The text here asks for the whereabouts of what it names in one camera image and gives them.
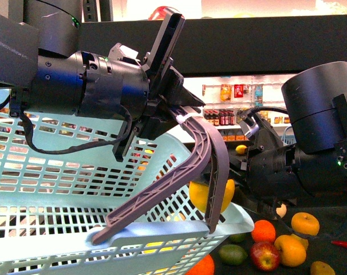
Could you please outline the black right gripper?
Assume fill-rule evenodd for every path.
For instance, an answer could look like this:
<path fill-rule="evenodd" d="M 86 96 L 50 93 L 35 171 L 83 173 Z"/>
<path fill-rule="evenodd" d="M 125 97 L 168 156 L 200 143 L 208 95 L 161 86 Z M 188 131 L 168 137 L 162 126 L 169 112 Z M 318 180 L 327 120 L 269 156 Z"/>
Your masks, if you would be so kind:
<path fill-rule="evenodd" d="M 257 111 L 240 112 L 242 132 L 251 142 L 243 154 L 227 147 L 219 131 L 201 116 L 187 119 L 187 131 L 195 139 L 187 159 L 192 167 L 190 179 L 199 176 L 211 163 L 205 222 L 209 233 L 216 230 L 229 173 L 239 186 L 234 202 L 245 209 L 272 214 L 272 207 L 284 201 L 294 203 L 302 195 L 302 185 L 292 165 L 295 147 L 284 145 L 270 123 Z"/>

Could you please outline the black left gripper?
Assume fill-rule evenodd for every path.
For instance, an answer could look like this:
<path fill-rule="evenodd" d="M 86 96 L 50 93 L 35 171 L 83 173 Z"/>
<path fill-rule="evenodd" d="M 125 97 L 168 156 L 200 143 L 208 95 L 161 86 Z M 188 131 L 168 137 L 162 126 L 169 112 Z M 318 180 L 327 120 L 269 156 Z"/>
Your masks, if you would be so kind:
<path fill-rule="evenodd" d="M 204 102 L 186 90 L 183 76 L 167 58 L 158 66 L 140 65 L 124 55 L 116 44 L 108 57 L 83 52 L 84 85 L 76 115 L 96 119 L 123 120 L 113 145 L 113 154 L 122 161 L 134 136 L 154 140 L 176 122 L 170 107 L 202 107 Z"/>

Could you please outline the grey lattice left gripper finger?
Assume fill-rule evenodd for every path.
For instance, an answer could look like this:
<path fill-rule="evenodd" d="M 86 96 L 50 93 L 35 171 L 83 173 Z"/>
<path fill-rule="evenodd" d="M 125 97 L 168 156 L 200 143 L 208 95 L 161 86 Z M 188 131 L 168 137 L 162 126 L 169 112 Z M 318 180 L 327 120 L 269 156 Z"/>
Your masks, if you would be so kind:
<path fill-rule="evenodd" d="M 110 212 L 105 218 L 106 226 L 92 235 L 93 245 L 99 245 L 122 231 L 163 199 L 196 178 L 206 167 L 211 156 L 211 142 L 204 127 L 206 120 L 198 113 L 198 108 L 172 108 L 170 113 L 195 140 L 190 157 Z"/>

